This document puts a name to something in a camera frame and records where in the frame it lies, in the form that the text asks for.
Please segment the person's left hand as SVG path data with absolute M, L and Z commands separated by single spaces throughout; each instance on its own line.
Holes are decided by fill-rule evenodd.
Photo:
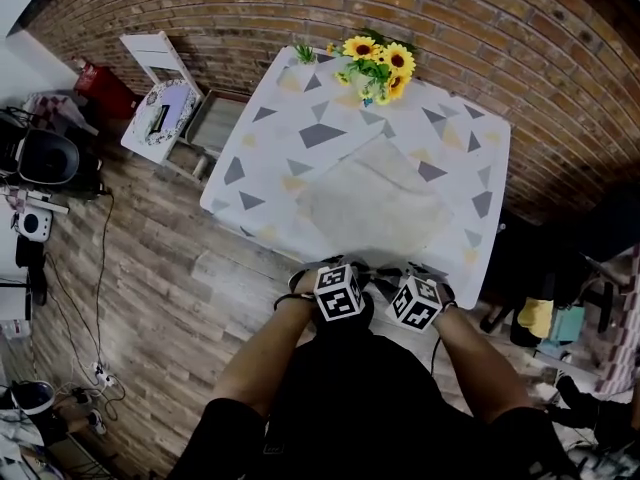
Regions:
M 306 294 L 314 291 L 318 270 L 304 269 L 295 273 L 289 280 L 289 290 L 295 294 Z

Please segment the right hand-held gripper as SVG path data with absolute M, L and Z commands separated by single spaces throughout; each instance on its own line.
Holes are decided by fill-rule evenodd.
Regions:
M 422 265 L 377 268 L 374 285 L 379 291 L 392 291 L 385 314 L 406 329 L 427 329 L 453 305 L 446 279 Z

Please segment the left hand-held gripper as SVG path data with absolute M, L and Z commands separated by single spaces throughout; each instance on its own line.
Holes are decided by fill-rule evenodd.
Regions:
M 324 266 L 317 272 L 314 296 L 327 322 L 359 315 L 365 307 L 360 289 L 371 281 L 373 271 L 364 261 L 351 265 Z

